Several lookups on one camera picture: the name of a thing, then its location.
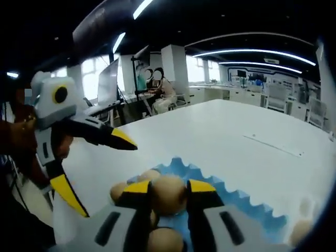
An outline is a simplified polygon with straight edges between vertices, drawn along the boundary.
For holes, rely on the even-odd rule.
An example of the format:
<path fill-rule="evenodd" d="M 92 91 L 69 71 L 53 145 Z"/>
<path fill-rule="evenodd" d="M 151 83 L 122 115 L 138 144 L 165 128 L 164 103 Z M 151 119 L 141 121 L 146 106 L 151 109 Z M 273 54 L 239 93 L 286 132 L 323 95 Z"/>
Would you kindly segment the person's left hand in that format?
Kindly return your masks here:
<path fill-rule="evenodd" d="M 32 106 L 19 104 L 14 116 L 14 123 L 1 121 L 1 154 L 35 154 L 36 118 Z"/>

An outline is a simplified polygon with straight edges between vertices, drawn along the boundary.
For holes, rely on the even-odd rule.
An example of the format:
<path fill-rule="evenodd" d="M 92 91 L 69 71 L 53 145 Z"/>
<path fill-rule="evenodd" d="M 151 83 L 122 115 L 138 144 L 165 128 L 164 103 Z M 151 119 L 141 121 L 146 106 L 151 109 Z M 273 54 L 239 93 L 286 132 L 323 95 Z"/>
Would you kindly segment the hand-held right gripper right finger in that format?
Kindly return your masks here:
<path fill-rule="evenodd" d="M 260 225 L 234 205 L 225 205 L 212 185 L 190 179 L 188 228 L 194 251 L 262 251 Z"/>

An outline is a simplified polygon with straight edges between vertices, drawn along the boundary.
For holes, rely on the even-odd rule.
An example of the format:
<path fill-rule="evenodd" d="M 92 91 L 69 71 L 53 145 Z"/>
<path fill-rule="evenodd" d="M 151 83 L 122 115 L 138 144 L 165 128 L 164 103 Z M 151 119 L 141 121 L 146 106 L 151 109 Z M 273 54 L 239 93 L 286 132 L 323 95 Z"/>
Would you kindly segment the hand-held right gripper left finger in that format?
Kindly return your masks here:
<path fill-rule="evenodd" d="M 151 231 L 152 182 L 127 186 L 115 205 L 107 205 L 79 225 L 75 237 L 56 251 L 146 251 Z"/>

